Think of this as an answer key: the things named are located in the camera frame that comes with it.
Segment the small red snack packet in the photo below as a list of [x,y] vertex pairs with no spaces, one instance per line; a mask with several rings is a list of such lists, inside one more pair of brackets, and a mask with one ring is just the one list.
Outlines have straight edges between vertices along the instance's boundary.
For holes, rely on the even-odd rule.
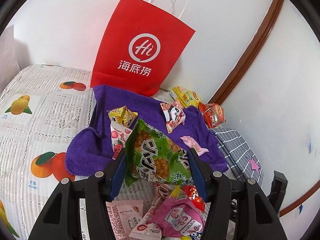
[[191,202],[195,205],[197,209],[201,212],[205,211],[205,202],[199,196],[198,191],[195,186],[183,186],[182,187],[185,194],[189,197]]

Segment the strawberry white snack packet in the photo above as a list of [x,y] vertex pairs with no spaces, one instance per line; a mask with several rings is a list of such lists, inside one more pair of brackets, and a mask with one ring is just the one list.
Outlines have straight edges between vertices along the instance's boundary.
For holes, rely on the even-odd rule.
[[114,121],[111,122],[110,130],[111,145],[113,150],[112,159],[116,160],[120,150],[125,147],[125,142],[132,133],[132,130]]

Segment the pink peach snack packet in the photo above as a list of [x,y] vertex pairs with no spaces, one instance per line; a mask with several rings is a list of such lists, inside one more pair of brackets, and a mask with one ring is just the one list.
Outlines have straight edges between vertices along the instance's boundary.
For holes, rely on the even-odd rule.
[[199,143],[192,138],[191,136],[182,136],[180,137],[180,139],[184,142],[184,144],[186,146],[188,146],[189,148],[192,148],[196,151],[196,153],[198,154],[198,156],[203,155],[204,153],[209,152],[209,150],[207,148],[202,148]]

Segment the green snack bag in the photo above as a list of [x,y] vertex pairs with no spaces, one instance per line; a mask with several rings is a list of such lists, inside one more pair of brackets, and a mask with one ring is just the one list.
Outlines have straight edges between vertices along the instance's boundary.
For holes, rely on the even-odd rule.
[[187,152],[163,132],[138,119],[125,144],[125,183],[139,179],[170,185],[194,184]]

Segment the pale pink long packet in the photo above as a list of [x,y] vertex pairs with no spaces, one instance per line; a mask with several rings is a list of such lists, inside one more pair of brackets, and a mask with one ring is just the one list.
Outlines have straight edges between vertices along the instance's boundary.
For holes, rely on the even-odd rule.
[[106,202],[108,216],[116,239],[130,239],[129,234],[143,217],[142,200]]

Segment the magenta snack bag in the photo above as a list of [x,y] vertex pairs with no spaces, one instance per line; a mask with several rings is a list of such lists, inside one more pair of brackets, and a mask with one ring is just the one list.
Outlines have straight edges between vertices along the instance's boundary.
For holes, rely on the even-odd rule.
[[157,208],[150,222],[160,226],[163,237],[183,237],[204,230],[199,210],[179,186]]

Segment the yellow triangular snack packet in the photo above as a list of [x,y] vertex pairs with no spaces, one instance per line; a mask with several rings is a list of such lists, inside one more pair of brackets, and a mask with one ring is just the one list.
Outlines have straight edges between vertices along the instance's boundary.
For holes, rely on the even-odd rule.
[[121,106],[108,111],[108,117],[111,121],[130,128],[138,117],[138,113],[131,111],[127,106]]

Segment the panda print snack packet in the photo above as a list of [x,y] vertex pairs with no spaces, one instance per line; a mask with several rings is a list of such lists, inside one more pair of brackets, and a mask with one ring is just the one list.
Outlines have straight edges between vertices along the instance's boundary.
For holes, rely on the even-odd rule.
[[185,113],[179,101],[173,103],[161,102],[160,106],[165,116],[165,125],[168,133],[172,133],[177,126],[184,124]]

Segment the purple towel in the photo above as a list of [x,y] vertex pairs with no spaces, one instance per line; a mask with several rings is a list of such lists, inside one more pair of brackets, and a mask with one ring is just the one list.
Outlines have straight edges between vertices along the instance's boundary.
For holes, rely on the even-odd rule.
[[73,138],[67,148],[65,166],[70,174],[90,176],[112,162],[114,152],[108,111],[122,106],[138,113],[139,118],[166,134],[185,150],[188,147],[180,138],[185,135],[192,137],[202,148],[208,149],[208,152],[200,156],[202,161],[207,162],[213,171],[224,173],[228,170],[227,162],[218,148],[216,136],[207,128],[202,114],[196,107],[185,108],[185,123],[168,133],[160,101],[107,85],[96,86],[93,92],[96,104],[90,124]]

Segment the grey checked star cloth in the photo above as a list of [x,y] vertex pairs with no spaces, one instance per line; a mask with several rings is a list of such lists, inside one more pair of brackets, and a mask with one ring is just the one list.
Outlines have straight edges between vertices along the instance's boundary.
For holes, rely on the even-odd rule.
[[260,161],[244,137],[230,128],[212,128],[218,140],[218,148],[227,161],[227,174],[231,178],[245,181],[253,178],[259,186],[263,184],[264,173]]

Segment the orange chips bag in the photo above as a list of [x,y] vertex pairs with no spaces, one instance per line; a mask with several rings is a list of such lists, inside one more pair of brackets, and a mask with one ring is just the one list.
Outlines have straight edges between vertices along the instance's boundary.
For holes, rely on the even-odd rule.
[[224,110],[217,103],[204,104],[200,102],[198,108],[209,128],[216,128],[226,121]]

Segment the yellow chips bag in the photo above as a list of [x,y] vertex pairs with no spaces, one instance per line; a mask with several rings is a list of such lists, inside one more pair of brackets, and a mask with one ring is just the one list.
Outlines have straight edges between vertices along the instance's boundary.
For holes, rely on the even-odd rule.
[[170,96],[174,101],[179,101],[183,108],[194,106],[198,108],[200,102],[202,102],[199,94],[195,91],[185,89],[180,86],[176,86],[171,89]]

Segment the fruit print tablecloth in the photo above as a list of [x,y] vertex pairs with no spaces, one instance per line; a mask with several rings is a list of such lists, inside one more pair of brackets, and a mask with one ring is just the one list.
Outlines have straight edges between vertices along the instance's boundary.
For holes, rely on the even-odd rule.
[[1,93],[1,221],[14,239],[27,239],[63,177],[67,148],[95,109],[92,73],[33,64]]

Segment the red paper shopping bag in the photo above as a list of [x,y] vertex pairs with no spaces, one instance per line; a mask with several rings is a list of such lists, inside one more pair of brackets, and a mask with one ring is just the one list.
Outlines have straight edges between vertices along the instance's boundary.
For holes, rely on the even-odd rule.
[[91,87],[155,95],[195,30],[144,0],[120,0],[104,32]]

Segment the brown wooden door frame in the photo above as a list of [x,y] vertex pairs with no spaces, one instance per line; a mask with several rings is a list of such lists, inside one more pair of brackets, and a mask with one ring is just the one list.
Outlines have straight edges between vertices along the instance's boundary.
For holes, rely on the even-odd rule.
[[272,0],[272,3],[251,42],[228,74],[221,86],[209,100],[210,103],[222,104],[242,80],[246,72],[263,48],[282,9],[284,0]]

